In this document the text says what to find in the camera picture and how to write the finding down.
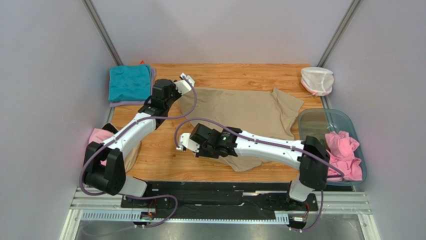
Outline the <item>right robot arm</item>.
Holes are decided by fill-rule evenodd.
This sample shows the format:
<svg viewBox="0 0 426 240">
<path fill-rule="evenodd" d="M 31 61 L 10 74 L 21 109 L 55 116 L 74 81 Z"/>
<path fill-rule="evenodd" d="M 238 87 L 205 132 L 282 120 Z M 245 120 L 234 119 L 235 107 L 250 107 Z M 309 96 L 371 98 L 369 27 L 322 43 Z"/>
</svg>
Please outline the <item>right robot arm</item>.
<svg viewBox="0 0 426 240">
<path fill-rule="evenodd" d="M 314 136 L 281 140 L 233 127 L 217 131 L 198 123 L 192 132 L 180 135 L 178 149 L 190 150 L 197 158 L 254 157 L 292 167 L 298 170 L 298 176 L 290 183 L 288 197 L 298 202 L 327 186 L 330 155 Z"/>
</svg>

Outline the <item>beige t-shirt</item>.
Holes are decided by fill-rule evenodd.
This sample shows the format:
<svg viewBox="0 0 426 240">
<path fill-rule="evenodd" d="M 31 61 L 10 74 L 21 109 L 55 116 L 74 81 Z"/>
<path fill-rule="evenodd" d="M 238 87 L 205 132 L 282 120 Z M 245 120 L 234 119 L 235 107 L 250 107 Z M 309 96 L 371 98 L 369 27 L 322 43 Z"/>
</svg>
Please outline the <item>beige t-shirt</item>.
<svg viewBox="0 0 426 240">
<path fill-rule="evenodd" d="M 273 91 L 196 88 L 178 100 L 195 126 L 201 119 L 280 140 L 294 140 L 291 128 L 304 102 L 277 88 Z"/>
</svg>

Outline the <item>clear teal plastic bin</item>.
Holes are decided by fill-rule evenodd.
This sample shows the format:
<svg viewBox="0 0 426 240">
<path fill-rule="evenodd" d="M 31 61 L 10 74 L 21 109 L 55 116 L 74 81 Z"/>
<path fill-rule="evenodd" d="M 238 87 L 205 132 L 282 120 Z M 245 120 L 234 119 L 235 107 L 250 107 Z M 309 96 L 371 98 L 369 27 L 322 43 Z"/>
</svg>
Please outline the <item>clear teal plastic bin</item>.
<svg viewBox="0 0 426 240">
<path fill-rule="evenodd" d="M 359 140 L 352 120 L 345 113 L 335 109 L 313 108 L 302 111 L 298 116 L 298 128 L 301 139 L 313 136 L 325 146 L 327 145 L 326 134 L 331 132 L 344 131 L 352 139 Z M 361 159 L 359 163 L 362 173 L 361 180 L 329 180 L 327 182 L 329 186 L 356 186 L 366 180 L 367 167 L 360 147 L 355 149 L 354 156 Z"/>
</svg>

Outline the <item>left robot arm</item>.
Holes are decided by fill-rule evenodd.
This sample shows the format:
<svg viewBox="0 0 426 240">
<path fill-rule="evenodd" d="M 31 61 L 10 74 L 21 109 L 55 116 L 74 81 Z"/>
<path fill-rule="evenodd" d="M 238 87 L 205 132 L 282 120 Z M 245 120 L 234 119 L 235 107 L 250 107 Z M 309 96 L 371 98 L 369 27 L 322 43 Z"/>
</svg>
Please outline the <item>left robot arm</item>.
<svg viewBox="0 0 426 240">
<path fill-rule="evenodd" d="M 91 142 L 85 151 L 84 165 L 80 173 L 80 187 L 97 189 L 98 195 L 108 194 L 142 197 L 148 184 L 126 174 L 125 158 L 155 131 L 166 119 L 180 97 L 194 92 L 195 81 L 181 74 L 180 80 L 158 79 L 151 96 L 138 110 L 135 117 L 121 130 L 101 143 Z"/>
</svg>

